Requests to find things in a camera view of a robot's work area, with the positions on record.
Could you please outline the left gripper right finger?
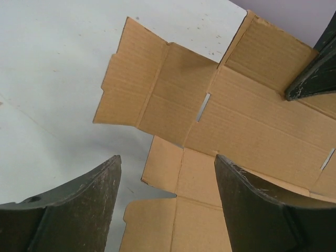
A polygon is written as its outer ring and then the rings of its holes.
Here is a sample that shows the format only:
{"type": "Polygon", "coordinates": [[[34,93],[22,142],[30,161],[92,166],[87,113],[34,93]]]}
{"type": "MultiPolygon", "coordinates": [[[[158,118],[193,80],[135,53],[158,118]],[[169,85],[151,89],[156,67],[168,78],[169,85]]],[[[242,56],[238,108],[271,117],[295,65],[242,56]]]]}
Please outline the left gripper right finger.
{"type": "Polygon", "coordinates": [[[232,251],[335,251],[335,203],[284,189],[223,155],[215,174],[232,251]]]}

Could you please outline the brown cardboard box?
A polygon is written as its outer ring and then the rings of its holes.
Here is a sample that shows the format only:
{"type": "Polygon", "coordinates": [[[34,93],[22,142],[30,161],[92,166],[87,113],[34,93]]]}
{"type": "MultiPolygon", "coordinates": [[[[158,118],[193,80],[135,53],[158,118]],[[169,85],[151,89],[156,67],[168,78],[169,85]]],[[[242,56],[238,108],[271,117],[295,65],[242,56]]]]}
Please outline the brown cardboard box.
{"type": "Polygon", "coordinates": [[[253,12],[220,62],[126,19],[93,121],[153,135],[142,181],[174,197],[126,207],[121,251],[232,251],[217,155],[335,203],[335,96],[282,97],[316,54],[253,12]]]}

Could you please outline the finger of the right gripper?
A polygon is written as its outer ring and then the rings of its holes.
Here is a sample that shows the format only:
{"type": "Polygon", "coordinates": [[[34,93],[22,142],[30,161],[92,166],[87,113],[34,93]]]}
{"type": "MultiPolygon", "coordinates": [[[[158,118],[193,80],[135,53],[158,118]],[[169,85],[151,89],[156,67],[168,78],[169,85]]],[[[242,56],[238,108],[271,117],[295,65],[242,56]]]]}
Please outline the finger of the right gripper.
{"type": "Polygon", "coordinates": [[[335,20],[330,20],[314,49],[318,55],[285,91],[288,101],[335,93],[335,20]]]}

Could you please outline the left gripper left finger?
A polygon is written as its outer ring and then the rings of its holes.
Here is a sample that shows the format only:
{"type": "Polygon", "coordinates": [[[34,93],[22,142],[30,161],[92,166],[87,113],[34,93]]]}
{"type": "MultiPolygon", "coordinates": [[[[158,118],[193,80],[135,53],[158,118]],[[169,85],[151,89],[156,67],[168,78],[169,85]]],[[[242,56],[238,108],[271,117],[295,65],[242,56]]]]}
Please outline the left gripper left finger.
{"type": "Polygon", "coordinates": [[[1,205],[1,251],[104,251],[121,180],[115,155],[88,173],[1,205]]]}

